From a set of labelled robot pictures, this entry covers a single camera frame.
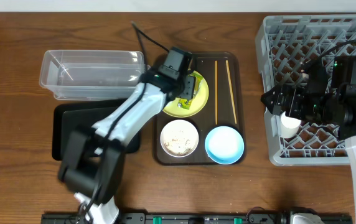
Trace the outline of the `green orange snack wrapper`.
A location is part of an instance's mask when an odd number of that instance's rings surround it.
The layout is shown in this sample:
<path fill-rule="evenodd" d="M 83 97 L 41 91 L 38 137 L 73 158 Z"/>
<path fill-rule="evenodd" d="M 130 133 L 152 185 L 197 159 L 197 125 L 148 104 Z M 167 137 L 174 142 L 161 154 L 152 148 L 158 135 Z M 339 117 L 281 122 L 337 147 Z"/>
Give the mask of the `green orange snack wrapper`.
<path fill-rule="evenodd" d="M 192 97 L 191 100 L 184 99 L 184 98 L 180 97 L 179 101 L 178 101 L 178 104 L 177 104 L 178 107 L 186 109 L 186 110 L 188 110 L 190 108 L 193 99 L 196 97 L 196 95 L 198 94 L 198 92 L 200 90 L 200 84 L 202 83 L 202 80 L 204 79 L 203 76 L 197 71 L 193 71 L 190 74 L 190 77 L 194 77 L 195 78 L 193 97 Z"/>

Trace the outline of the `white cup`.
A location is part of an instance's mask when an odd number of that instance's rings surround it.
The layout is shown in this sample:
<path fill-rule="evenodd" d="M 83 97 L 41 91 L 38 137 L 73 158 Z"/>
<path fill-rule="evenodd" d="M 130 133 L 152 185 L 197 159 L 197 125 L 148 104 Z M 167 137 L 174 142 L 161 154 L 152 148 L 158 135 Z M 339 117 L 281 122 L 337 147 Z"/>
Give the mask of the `white cup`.
<path fill-rule="evenodd" d="M 301 120 L 296 118 L 291 118 L 286 116 L 286 113 L 282 113 L 280 115 L 280 127 L 281 127 L 281 134 L 282 138 L 292 138 L 294 137 L 301 125 Z"/>

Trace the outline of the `white bowl with crumbs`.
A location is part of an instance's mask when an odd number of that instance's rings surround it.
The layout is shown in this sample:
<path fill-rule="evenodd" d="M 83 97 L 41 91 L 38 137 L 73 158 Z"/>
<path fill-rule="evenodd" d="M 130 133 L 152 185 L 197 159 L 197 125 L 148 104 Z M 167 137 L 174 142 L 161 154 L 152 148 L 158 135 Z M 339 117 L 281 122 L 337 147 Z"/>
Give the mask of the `white bowl with crumbs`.
<path fill-rule="evenodd" d="M 197 128 L 183 119 L 175 119 L 167 123 L 162 128 L 159 137 L 162 149 L 176 158 L 191 155 L 199 144 Z"/>

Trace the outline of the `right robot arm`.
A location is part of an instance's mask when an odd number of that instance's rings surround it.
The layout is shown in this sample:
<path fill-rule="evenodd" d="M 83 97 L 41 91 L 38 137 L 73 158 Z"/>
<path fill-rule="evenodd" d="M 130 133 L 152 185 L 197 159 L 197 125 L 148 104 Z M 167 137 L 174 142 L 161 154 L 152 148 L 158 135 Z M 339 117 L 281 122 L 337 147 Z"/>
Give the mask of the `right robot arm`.
<path fill-rule="evenodd" d="M 339 127 L 352 171 L 356 221 L 356 56 L 336 57 L 330 77 L 321 60 L 307 63 L 305 73 L 306 86 L 276 85 L 261 102 L 271 114 Z"/>

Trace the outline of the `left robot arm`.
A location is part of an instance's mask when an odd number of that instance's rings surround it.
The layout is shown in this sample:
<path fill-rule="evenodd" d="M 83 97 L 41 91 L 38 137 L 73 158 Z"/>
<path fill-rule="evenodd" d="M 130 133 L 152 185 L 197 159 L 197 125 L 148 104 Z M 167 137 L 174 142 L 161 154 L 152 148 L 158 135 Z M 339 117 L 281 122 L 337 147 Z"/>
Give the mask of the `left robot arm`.
<path fill-rule="evenodd" d="M 80 200 L 84 223 L 114 223 L 119 215 L 114 195 L 121 183 L 128 144 L 170 102 L 192 94 L 195 71 L 174 78 L 149 70 L 133 94 L 106 118 L 78 126 L 69 135 L 58 178 Z"/>

